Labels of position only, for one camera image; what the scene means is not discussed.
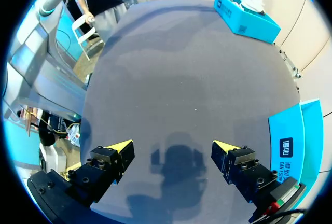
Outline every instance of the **person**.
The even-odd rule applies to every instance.
[[[127,11],[123,0],[78,0],[78,4],[86,15],[87,24],[94,19],[92,25],[104,42]]]

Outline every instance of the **blue box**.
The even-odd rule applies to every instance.
[[[231,0],[214,0],[214,9],[220,14],[235,34],[273,43],[281,28],[267,14],[261,15],[243,7],[244,11]]]

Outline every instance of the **floor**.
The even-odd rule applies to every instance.
[[[90,41],[88,45],[91,46],[99,40],[99,38],[95,38]],[[75,67],[73,68],[73,71],[81,81],[85,82],[86,76],[93,72],[97,60],[102,52],[102,49],[103,44],[100,44],[96,48],[88,52],[90,60],[87,59],[84,53],[82,53],[82,55],[79,57]],[[72,145],[70,141],[66,139],[58,139],[56,141],[56,146],[62,148],[64,153],[67,155],[67,168],[80,162],[79,147]]]

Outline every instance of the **white object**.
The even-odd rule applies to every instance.
[[[78,37],[76,34],[76,30],[78,28],[80,28],[84,23],[85,23],[85,19],[86,19],[86,15],[83,14],[79,19],[77,19],[73,24],[72,24],[72,31],[74,32],[74,35],[77,39],[77,42],[79,44],[79,46],[81,47],[82,51],[84,52],[84,54],[86,55],[87,59],[90,60],[86,50],[84,49],[84,47],[82,46],[82,43],[84,43],[86,40],[88,40],[88,38],[90,36],[92,36],[93,34],[96,33],[95,27],[93,27],[91,30],[89,30],[87,33],[85,33],[83,36]],[[92,47],[90,47],[90,50],[95,48],[98,44],[100,44],[100,42],[97,42],[95,45],[93,45]]]
[[[79,147],[79,137],[80,137],[80,134],[76,133],[75,136],[73,137],[73,139],[71,140],[72,145]]]
[[[239,7],[242,11],[244,11],[243,7],[241,4],[238,4],[237,2],[233,2],[233,4],[235,4],[237,7]]]
[[[75,146],[79,147],[79,126],[78,125],[74,125],[72,126],[72,128],[69,130],[68,132],[68,136],[67,139]]]
[[[46,173],[51,169],[57,173],[66,170],[67,156],[61,148],[52,146],[44,146],[40,143],[39,148],[43,154],[46,163]]]
[[[249,10],[263,13],[264,11],[264,4],[262,0],[240,0],[241,5],[243,5],[245,8],[248,8]]]

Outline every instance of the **blue panel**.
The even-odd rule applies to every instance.
[[[301,109],[305,126],[306,145],[300,181],[307,186],[307,189],[294,208],[306,197],[318,178],[324,147],[324,125],[320,101],[302,102]]]
[[[305,132],[300,104],[269,117],[271,135],[271,170],[278,171],[278,181],[289,176],[300,181],[305,156]]]
[[[31,132],[30,137],[23,126],[4,121],[7,148],[13,160],[39,165],[39,135]]]
[[[244,8],[241,10],[230,0],[214,0],[214,9],[233,33],[273,43],[281,28],[267,14],[261,15]]]
[[[69,53],[75,61],[78,60],[78,58],[82,54],[82,49],[78,44],[77,39],[75,38],[75,35],[72,31],[72,20],[67,14],[66,11],[64,11],[63,16],[60,18],[58,31],[57,31],[57,41],[61,44],[64,50],[67,50],[67,53]],[[85,41],[82,43],[82,46],[85,47],[88,43]]]

